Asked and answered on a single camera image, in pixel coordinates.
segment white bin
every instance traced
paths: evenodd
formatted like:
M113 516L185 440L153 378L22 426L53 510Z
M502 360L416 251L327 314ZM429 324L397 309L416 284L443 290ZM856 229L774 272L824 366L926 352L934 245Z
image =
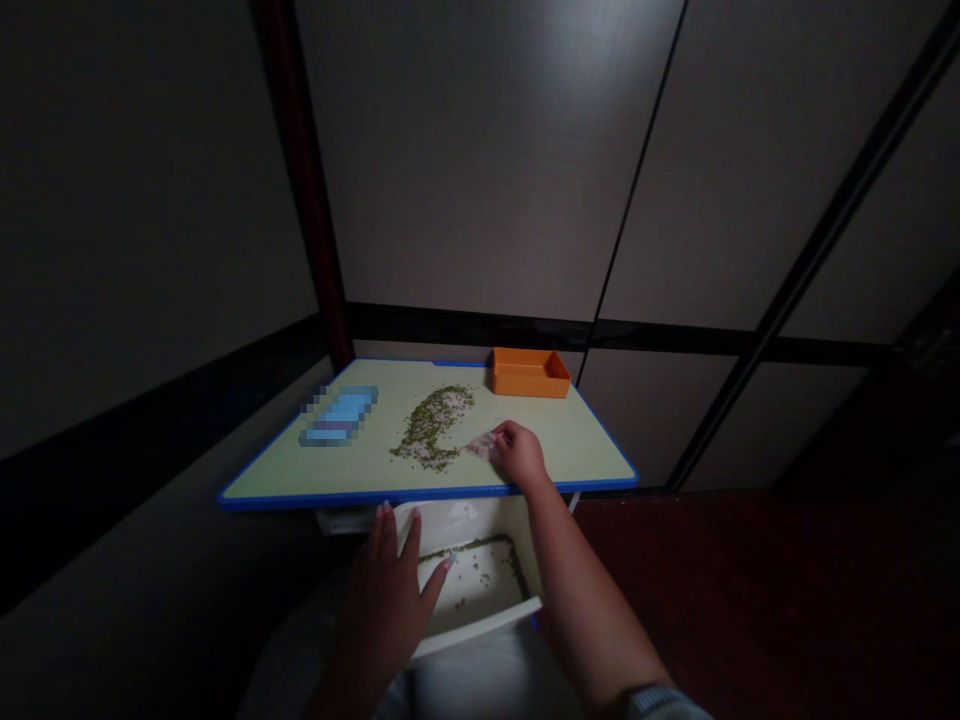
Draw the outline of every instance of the white bin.
M410 511L419 508L423 518L417 569L423 588L434 568L451 549L499 535L512 539L515 564L526 582L529 597L523 599L521 583L511 563L510 543L497 540L463 549L447 573L447 580L430 618L427 633L412 661L458 645L481 635L524 621L543 605L540 571L530 536L527 503L523 497L477 498L405 503L394 509L400 547L410 530Z

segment orange plastic container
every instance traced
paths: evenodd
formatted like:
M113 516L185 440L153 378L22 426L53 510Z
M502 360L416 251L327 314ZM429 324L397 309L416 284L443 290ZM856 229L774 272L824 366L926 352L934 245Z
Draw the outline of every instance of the orange plastic container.
M493 392L497 395L565 398L570 373L556 350L493 349Z

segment floor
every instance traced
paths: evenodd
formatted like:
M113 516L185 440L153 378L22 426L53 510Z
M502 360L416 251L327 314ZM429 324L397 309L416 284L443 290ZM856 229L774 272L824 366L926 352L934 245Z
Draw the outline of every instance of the floor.
M717 720L960 717L956 492L584 500L574 516Z

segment desk top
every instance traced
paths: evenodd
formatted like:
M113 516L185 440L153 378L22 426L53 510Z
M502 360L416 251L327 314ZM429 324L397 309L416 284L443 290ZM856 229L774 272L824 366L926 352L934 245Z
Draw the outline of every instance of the desk top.
M494 395L489 372L475 365L354 360L327 395L304 406L217 500L228 510L257 511L516 494L516 486L504 482L489 462L468 452L439 472L390 452L400 444L414 408L448 385L469 388L474 405L444 434L441 447L463 447L512 419L540 438L547 471L562 492L636 486L636 470L575 387L563 400ZM340 446L301 445L302 433L333 405L338 389L371 386L376 401L355 437Z

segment person's left hand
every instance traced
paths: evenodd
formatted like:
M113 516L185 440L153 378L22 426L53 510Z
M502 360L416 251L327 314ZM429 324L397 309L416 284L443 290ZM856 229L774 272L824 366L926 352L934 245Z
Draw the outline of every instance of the person's left hand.
M373 530L353 566L337 618L331 669L336 665L341 681L359 681L358 689L376 693L377 698L417 649L453 564L447 557L420 592L417 560L422 521L416 508L412 518L398 557L393 508L377 508Z

